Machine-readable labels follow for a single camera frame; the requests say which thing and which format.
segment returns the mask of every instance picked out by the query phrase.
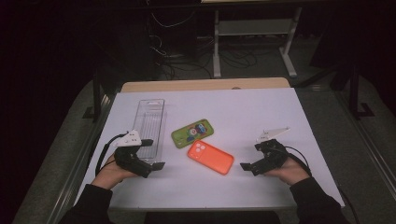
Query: sleeve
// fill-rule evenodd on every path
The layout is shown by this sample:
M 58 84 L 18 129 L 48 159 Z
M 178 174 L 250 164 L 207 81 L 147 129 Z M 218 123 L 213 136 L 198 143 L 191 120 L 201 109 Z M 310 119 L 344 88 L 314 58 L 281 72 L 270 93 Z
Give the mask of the sleeve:
M 315 178 L 310 177 L 290 187 L 297 203 L 300 224 L 349 223 L 341 211 L 341 205 L 327 195 Z
M 59 223 L 111 223 L 107 209 L 112 195 L 111 190 L 86 185 L 76 205 L 66 212 Z

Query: transparent container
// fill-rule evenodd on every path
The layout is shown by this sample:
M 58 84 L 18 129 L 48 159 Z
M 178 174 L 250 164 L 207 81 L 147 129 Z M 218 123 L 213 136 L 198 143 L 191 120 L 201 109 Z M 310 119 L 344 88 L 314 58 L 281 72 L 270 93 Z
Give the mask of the transparent container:
M 154 141 L 152 146 L 141 147 L 137 151 L 137 157 L 150 164 L 161 161 L 166 121 L 164 103 L 163 99 L 141 100 L 134 118 L 134 129 L 140 138 Z

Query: white table surface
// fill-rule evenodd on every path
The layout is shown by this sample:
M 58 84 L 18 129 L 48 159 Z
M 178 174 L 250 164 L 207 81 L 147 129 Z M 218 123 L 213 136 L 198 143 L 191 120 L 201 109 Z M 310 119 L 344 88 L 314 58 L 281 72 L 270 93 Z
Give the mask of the white table surface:
M 226 91 L 156 91 L 119 93 L 92 156 L 81 188 L 94 179 L 99 155 L 113 136 L 130 131 L 140 100 L 164 99 L 166 125 L 161 171 L 148 178 L 124 180 L 113 189 L 110 207 L 133 210 L 185 209 L 280 209 L 295 206 L 289 186 L 275 177 L 254 176 L 240 162 L 254 162 L 263 155 L 256 139 L 263 130 L 290 127 L 277 138 L 281 144 L 300 150 L 314 178 L 324 191 L 344 206 L 325 160 L 318 148 L 296 92 L 292 88 Z M 187 157 L 190 146 L 175 147 L 171 132 L 208 119 L 215 132 L 204 139 L 235 158 L 227 175 L 220 175 Z M 115 148 L 110 147 L 108 158 Z

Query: table leg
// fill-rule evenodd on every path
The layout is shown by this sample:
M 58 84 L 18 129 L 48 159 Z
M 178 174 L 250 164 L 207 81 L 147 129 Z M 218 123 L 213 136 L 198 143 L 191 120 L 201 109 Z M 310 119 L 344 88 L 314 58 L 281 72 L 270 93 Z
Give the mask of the table leg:
M 215 52 L 213 53 L 213 77 L 220 78 L 220 58 L 219 58 L 219 11 L 215 12 Z
M 288 32 L 288 37 L 286 40 L 286 43 L 283 47 L 279 48 L 280 54 L 282 55 L 283 63 L 286 65 L 286 69 L 288 69 L 289 76 L 290 77 L 297 77 L 297 73 L 294 69 L 293 63 L 291 62 L 291 59 L 289 57 L 289 50 L 291 46 L 291 41 L 294 38 L 294 34 L 296 32 L 298 20 L 301 15 L 302 8 L 298 7 L 294 13 L 293 20 L 291 21 L 289 32 Z

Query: hand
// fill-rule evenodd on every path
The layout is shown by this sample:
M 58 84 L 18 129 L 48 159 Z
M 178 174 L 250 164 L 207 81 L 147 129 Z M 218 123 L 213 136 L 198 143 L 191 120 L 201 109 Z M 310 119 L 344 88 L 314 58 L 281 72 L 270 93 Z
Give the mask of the hand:
M 264 175 L 277 176 L 290 186 L 309 177 L 300 164 L 292 158 L 288 158 L 282 167 L 268 171 Z
M 103 189 L 112 189 L 123 179 L 133 176 L 137 175 L 120 168 L 116 164 L 113 154 L 107 159 L 105 166 L 91 184 Z

